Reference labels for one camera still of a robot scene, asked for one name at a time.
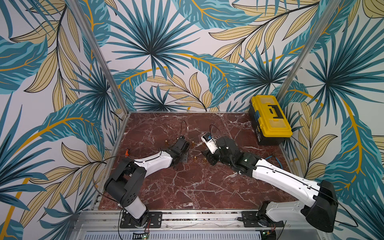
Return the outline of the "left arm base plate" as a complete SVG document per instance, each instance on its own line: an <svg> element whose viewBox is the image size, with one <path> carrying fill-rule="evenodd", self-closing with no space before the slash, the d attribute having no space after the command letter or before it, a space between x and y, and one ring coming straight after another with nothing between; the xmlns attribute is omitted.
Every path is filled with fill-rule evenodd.
<svg viewBox="0 0 384 240"><path fill-rule="evenodd" d="M162 225L162 212L146 211L139 219L135 219L130 213L123 211L119 227L122 229L150 228L159 229Z"/></svg>

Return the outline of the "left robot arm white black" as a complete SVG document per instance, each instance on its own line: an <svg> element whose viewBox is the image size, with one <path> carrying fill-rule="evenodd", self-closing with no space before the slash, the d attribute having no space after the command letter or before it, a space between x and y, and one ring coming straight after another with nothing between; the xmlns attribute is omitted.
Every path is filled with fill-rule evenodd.
<svg viewBox="0 0 384 240"><path fill-rule="evenodd" d="M180 136L173 145L152 156L136 160L126 157L112 171L104 190L120 204L135 226L142 227L149 221L149 211L139 198L145 178L177 165L187 156L189 148L190 143Z"/></svg>

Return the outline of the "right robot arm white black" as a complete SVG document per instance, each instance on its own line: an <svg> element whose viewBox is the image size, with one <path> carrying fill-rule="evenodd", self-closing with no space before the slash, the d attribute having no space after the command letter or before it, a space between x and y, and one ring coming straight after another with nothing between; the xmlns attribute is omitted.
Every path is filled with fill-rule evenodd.
<svg viewBox="0 0 384 240"><path fill-rule="evenodd" d="M339 203L332 183L325 180L318 183L289 173L255 154L242 152L227 137L215 140L206 133L201 140L207 146L202 154L212 166L222 163L239 175L264 181L297 199L280 204L267 202L259 209L261 219L274 223L305 220L317 230L333 232Z"/></svg>

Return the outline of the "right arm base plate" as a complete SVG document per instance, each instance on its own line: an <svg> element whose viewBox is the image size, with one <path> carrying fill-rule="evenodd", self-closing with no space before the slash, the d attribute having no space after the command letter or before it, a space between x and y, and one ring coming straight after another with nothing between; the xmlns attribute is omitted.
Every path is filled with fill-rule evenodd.
<svg viewBox="0 0 384 240"><path fill-rule="evenodd" d="M241 219L245 228L280 228L284 226L283 221L274 222L266 214L257 211L243 211Z"/></svg>

